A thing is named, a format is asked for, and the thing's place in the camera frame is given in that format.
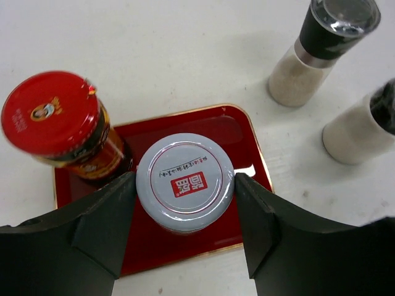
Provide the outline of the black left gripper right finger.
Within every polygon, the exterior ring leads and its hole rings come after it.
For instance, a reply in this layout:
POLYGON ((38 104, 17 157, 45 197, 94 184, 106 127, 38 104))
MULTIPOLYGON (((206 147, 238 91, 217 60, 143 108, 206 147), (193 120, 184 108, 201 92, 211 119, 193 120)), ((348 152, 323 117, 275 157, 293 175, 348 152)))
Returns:
POLYGON ((394 218, 351 226, 235 176, 249 277, 259 295, 393 295, 394 218))

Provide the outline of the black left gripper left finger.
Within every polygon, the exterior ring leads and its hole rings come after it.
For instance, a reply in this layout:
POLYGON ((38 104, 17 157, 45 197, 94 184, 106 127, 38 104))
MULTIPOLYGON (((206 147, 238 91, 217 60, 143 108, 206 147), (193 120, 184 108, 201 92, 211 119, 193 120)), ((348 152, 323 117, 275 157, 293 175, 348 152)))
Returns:
POLYGON ((1 227, 1 295, 111 295, 135 200, 128 172, 64 207, 1 227))

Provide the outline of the small white-lid spice jar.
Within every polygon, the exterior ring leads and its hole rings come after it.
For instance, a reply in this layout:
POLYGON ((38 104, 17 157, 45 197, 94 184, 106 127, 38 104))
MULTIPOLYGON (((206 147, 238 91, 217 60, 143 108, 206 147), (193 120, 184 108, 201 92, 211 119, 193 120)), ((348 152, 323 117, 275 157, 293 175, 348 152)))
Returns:
POLYGON ((155 142, 136 170, 136 191, 146 213, 176 233, 200 231, 229 207, 235 171, 227 153, 213 140, 178 133, 155 142))

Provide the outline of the red-lid chili sauce jar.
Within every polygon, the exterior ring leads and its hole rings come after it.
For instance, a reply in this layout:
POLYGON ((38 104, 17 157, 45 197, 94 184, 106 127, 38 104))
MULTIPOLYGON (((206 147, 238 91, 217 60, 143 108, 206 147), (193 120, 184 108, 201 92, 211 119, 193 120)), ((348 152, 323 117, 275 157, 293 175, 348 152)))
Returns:
POLYGON ((3 105, 1 126, 14 147, 97 186, 133 165, 96 87, 74 73, 43 72, 21 82, 3 105))

